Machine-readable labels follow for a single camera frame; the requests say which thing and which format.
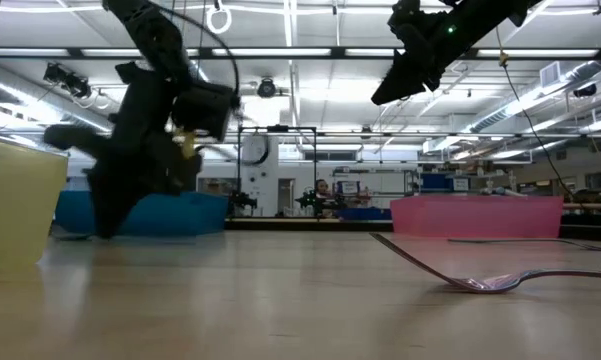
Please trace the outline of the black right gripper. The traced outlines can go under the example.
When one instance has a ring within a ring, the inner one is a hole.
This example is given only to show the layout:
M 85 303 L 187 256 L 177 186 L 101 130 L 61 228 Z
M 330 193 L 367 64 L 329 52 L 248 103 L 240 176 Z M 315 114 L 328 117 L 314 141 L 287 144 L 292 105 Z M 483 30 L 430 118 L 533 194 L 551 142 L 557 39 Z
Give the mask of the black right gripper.
M 407 14 L 400 20 L 404 53 L 395 56 L 371 97 L 386 104 L 436 90 L 446 66 L 475 43 L 473 14 Z

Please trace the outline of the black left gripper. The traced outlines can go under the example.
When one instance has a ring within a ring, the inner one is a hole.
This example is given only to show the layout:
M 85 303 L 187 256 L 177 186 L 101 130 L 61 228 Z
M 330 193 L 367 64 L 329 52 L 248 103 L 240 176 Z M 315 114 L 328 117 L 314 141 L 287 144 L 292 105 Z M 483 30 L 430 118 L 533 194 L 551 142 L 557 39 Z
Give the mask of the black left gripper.
M 77 148 L 96 159 L 87 175 L 94 211 L 95 233 L 115 236 L 135 205 L 146 195 L 177 195 L 196 189 L 202 158 L 182 154 L 165 130 L 178 84 L 134 62 L 116 67 L 127 85 L 110 137 L 79 125 L 52 125 L 45 144 L 60 150 Z

